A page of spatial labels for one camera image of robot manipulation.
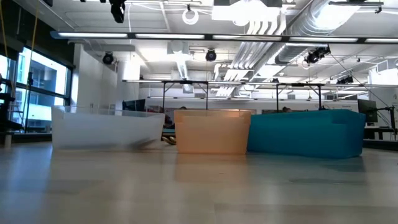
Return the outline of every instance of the ductwork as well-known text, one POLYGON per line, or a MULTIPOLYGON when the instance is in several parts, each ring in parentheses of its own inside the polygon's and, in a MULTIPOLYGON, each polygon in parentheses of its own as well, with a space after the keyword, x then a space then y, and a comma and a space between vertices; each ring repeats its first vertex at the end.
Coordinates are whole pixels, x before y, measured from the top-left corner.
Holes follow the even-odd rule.
MULTIPOLYGON (((331 0, 314 0, 301 16, 286 30, 286 35, 330 35, 359 9, 359 6, 329 5, 331 0)), ((260 78, 273 77, 307 51, 307 47, 272 44, 267 55, 255 67, 260 78)))

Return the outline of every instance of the computer monitor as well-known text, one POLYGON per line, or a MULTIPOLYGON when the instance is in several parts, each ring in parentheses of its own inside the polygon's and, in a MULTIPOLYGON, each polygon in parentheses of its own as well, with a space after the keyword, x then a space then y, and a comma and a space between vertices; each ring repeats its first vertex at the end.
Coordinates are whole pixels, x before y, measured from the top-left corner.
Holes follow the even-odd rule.
POLYGON ((123 110, 145 112, 145 99, 123 101, 123 110))
POLYGON ((358 112, 366 115, 366 122, 377 123, 377 106, 375 101, 358 100, 358 112))

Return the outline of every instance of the translucent white bin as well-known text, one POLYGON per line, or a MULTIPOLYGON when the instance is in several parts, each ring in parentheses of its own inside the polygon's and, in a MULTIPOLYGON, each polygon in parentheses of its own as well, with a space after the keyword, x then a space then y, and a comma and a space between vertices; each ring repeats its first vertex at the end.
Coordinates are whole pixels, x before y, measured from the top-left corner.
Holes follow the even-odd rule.
POLYGON ((135 146, 160 141, 164 114, 70 106, 52 107, 54 148, 135 146))

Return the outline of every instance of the person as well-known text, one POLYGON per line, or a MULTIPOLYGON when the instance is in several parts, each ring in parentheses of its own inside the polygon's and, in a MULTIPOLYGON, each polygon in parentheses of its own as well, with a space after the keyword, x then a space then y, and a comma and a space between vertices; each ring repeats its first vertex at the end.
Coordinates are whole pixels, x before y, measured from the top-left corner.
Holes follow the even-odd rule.
POLYGON ((286 106, 284 106, 284 107, 282 108, 282 112, 283 112, 283 113, 291 113, 291 112, 292 112, 292 109, 287 108, 286 106))

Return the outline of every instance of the teal bin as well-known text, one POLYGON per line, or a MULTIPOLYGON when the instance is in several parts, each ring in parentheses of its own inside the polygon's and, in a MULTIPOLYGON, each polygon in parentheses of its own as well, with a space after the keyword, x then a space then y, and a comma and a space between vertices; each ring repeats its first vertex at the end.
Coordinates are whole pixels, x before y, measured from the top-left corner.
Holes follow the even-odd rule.
POLYGON ((252 115, 248 151, 345 159, 362 153, 365 115, 349 110, 252 115))

